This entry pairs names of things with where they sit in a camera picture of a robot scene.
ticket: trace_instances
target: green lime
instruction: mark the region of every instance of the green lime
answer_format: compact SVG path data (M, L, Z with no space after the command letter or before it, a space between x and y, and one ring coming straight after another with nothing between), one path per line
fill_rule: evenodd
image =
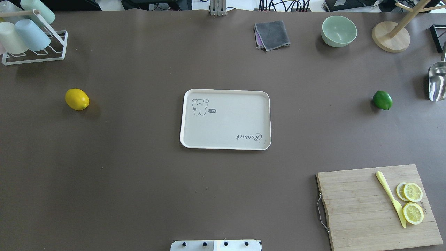
M378 108L389 110L392 107L392 98L385 91L377 91L373 95L373 103L375 103Z

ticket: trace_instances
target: gray cloth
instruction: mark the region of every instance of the gray cloth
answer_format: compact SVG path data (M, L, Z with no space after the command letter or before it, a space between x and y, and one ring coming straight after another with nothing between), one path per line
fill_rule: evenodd
M254 29L259 34L266 51L290 44L283 20L269 23L256 23Z

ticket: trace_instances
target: white floor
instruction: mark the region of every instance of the white floor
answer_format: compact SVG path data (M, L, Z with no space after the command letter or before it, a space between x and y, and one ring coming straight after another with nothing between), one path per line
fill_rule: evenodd
M192 0L192 9L204 9L209 10L209 2L210 0L206 2L202 2L200 0ZM124 7L122 7L121 0L96 0L96 3L99 4L102 10L124 10ZM324 12L325 10L322 7L322 4L324 3L324 0L310 0L310 9L314 12ZM259 7L259 0L227 0L226 1L226 7L234 7L237 9L244 9L244 10L253 10L254 8ZM284 7L282 4L277 4L276 9L278 11L283 11ZM381 12L378 6L375 7L361 7L361 8L354 8L354 9L348 9L348 10L342 10L339 12ZM433 10L431 13L446 13L446 9L438 9Z

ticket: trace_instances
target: scoop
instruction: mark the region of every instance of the scoop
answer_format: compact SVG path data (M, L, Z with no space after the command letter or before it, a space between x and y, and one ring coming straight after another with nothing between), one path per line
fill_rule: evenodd
M442 101L446 99L446 42L443 44L443 53L440 62L429 68L429 99Z

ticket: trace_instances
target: wooden mug tree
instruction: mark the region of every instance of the wooden mug tree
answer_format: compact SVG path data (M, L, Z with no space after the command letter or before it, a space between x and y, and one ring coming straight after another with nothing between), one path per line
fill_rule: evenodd
M373 41L383 50L388 52L402 52L410 43L409 32L404 28L419 12L431 11L435 9L446 8L446 5L424 8L430 0L420 0L413 8L407 7L401 3L396 3L396 6L407 10L409 13L401 20L395 23L385 21L377 24L372 30Z

